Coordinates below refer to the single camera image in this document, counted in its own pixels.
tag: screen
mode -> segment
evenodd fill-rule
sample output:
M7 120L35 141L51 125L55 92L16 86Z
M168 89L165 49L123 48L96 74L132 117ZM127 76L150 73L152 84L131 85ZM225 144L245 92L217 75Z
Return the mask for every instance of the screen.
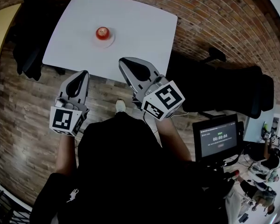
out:
M201 155L206 157L237 145L236 123L200 130Z

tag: white table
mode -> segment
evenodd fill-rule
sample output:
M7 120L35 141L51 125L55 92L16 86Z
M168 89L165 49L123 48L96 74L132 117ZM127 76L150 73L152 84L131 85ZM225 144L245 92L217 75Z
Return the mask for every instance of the white table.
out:
M165 75L177 16L132 0L71 0L60 18L42 62L125 82L118 60L125 56L151 62ZM115 31L108 48L94 45L99 27Z

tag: wooden floor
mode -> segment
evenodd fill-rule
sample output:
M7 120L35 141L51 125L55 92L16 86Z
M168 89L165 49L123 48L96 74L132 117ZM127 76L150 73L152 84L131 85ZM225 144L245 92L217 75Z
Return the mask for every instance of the wooden floor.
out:
M13 45L3 48L0 62L0 183L15 196L32 205L53 172L59 135L49 129L49 111L59 87L73 71L59 76L43 66L38 82L18 75ZM115 103L126 102L126 112L142 119L143 112L132 104L132 90L123 83L91 76L86 105L90 109L82 130L89 123L113 117ZM173 117L174 123L195 158L192 123L205 119L197 113ZM146 120L156 131L154 120Z

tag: sneaker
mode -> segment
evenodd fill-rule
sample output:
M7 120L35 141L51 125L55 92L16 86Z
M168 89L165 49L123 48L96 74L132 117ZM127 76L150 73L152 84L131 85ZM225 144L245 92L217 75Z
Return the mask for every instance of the sneaker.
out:
M122 99L119 99L116 102L115 109L116 109L115 114L117 114L118 112L125 112L126 111L126 104L125 104L125 102Z

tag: monitor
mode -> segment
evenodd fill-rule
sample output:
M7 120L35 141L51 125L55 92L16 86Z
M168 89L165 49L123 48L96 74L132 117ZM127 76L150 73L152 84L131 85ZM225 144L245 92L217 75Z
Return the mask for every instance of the monitor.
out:
M223 160L237 154L237 126L237 115L193 123L196 161Z

